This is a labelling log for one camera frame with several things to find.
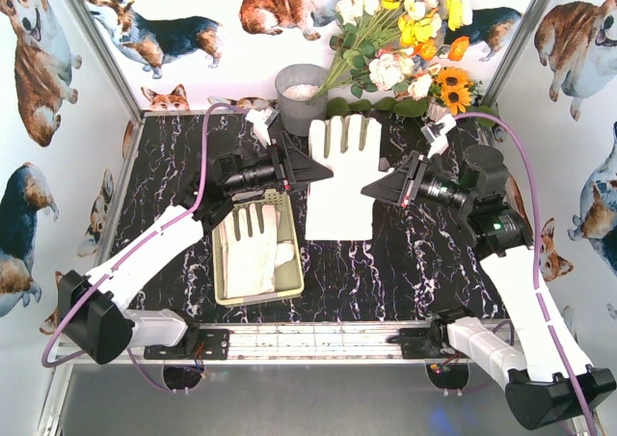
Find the table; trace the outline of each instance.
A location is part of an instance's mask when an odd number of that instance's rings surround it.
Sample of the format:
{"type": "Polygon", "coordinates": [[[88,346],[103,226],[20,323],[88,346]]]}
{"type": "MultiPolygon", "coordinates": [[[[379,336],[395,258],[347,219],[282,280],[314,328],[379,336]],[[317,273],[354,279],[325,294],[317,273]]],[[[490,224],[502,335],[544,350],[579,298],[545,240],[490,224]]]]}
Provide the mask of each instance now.
{"type": "MultiPolygon", "coordinates": [[[[391,166],[412,150],[428,151],[419,119],[374,112],[383,126],[381,154],[391,166]]],[[[111,255],[136,238],[170,205],[182,181],[199,167],[203,115],[147,116],[127,181],[111,255]]],[[[210,117],[211,146],[246,152],[261,146],[250,124],[234,114],[210,117]]],[[[473,123],[454,129],[443,158],[458,172],[463,150],[478,143],[473,123]]],[[[306,139],[293,138],[304,150],[306,139]]],[[[184,312],[196,323],[351,322],[417,320],[464,304],[482,318],[502,318],[503,305],[471,248],[462,244],[450,210],[429,204],[408,210],[375,203],[374,238],[307,242],[306,193],[292,196],[305,290],[300,298],[225,308],[215,303],[210,235],[174,258],[141,291],[134,309],[184,312]]]]}

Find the glove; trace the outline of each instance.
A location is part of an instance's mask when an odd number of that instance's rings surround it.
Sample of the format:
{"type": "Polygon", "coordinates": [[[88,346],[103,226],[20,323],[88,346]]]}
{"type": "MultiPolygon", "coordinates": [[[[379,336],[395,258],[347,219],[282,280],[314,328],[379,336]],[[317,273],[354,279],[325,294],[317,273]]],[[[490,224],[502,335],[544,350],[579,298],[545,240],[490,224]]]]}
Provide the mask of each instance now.
{"type": "Polygon", "coordinates": [[[281,214],[271,204],[261,208],[263,232],[255,204],[228,214],[219,227],[223,247],[225,297],[242,298],[275,290],[274,269],[293,259],[291,242],[277,244],[281,214]],[[236,238],[236,222],[239,238],[236,238]]]}
{"type": "Polygon", "coordinates": [[[381,124],[362,115],[345,119],[336,116],[329,121],[311,123],[308,133],[310,155],[332,170],[335,176],[310,185],[307,240],[372,238],[375,200],[362,195],[361,190],[387,174],[379,172],[381,135],[381,124]]]}

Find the yellow tray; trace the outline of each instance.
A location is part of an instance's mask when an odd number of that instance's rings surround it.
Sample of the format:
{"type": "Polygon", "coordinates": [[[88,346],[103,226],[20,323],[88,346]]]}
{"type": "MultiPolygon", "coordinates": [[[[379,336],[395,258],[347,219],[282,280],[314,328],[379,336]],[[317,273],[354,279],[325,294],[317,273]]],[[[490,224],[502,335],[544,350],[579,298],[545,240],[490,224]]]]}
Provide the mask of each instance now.
{"type": "Polygon", "coordinates": [[[214,297],[218,304],[228,308],[297,298],[305,289],[305,278],[302,273],[300,250],[298,249],[298,237],[296,235],[296,227],[293,222],[293,211],[291,209],[291,201],[289,200],[289,196],[286,193],[278,193],[276,190],[267,190],[262,200],[237,204],[234,207],[234,212],[235,209],[248,207],[251,203],[257,204],[257,207],[260,204],[273,204],[275,209],[281,213],[281,221],[279,222],[279,228],[277,230],[277,241],[279,243],[283,241],[292,241],[294,246],[294,255],[291,261],[280,265],[274,270],[275,290],[273,292],[258,294],[256,296],[245,296],[242,298],[225,298],[223,247],[221,245],[219,228],[217,227],[214,229],[212,232],[212,248],[214,253],[214,297]]]}

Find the flower bouquet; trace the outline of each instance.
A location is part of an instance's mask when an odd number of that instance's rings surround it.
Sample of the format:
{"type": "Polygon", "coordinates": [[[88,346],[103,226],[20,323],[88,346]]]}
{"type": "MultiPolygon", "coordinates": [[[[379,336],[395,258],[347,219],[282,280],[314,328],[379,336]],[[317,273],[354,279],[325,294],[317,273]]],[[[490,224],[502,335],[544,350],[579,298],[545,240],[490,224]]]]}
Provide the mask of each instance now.
{"type": "MultiPolygon", "coordinates": [[[[424,114],[429,96],[454,114],[466,111],[477,85],[463,70],[432,61],[448,48],[446,26],[456,31],[471,24],[467,0],[341,0],[335,11],[341,33],[331,37],[335,56],[315,96],[351,85],[357,98],[393,91],[389,99],[413,108],[407,111],[414,116],[424,114]]],[[[468,47],[461,36],[443,56],[460,61],[468,47]]]]}

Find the gray cup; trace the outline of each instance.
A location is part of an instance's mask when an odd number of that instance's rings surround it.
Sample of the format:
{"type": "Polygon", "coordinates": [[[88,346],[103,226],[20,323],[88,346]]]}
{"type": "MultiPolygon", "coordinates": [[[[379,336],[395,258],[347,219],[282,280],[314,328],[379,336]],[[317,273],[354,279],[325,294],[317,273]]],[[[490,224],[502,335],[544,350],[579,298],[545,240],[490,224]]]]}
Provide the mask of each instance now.
{"type": "Polygon", "coordinates": [[[287,98],[282,93],[299,84],[321,87],[327,77],[326,69],[308,64],[291,65],[277,74],[274,83],[279,94],[282,125],[287,132],[299,137],[308,137],[310,122],[326,118],[328,94],[312,100],[298,101],[287,98]]]}

